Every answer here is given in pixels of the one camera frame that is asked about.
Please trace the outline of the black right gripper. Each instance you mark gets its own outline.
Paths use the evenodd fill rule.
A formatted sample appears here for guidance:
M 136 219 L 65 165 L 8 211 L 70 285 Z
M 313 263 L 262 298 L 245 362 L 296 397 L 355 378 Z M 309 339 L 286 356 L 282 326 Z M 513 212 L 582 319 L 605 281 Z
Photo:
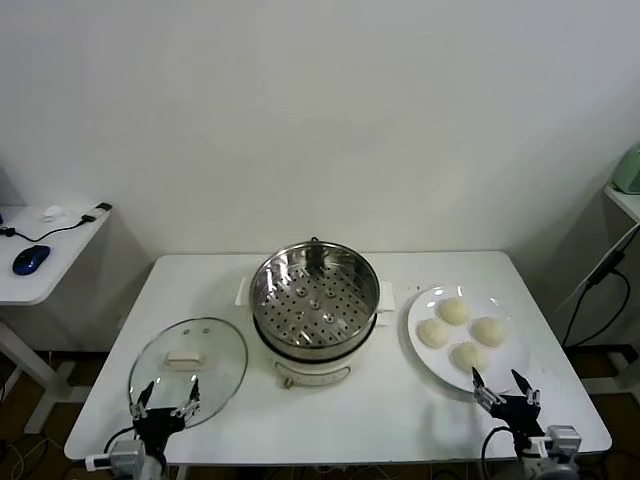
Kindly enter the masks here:
M 491 411 L 493 418 L 506 423 L 516 443 L 528 443 L 530 438 L 544 435 L 538 422 L 541 411 L 540 391 L 534 389 L 523 375 L 515 369 L 511 370 L 516 385 L 525 397 L 514 395 L 501 397 L 485 385 L 475 367 L 472 368 L 471 373 L 474 399 L 485 411 Z

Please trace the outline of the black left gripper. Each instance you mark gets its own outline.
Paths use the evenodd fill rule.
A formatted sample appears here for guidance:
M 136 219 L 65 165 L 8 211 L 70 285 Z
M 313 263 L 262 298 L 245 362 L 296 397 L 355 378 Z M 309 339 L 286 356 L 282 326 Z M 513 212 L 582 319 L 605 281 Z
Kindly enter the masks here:
M 144 444 L 146 453 L 163 453 L 171 435 L 185 428 L 184 417 L 193 417 L 200 409 L 199 379 L 192 378 L 188 399 L 176 408 L 163 407 L 146 410 L 155 382 L 141 390 L 130 403 L 133 427 Z

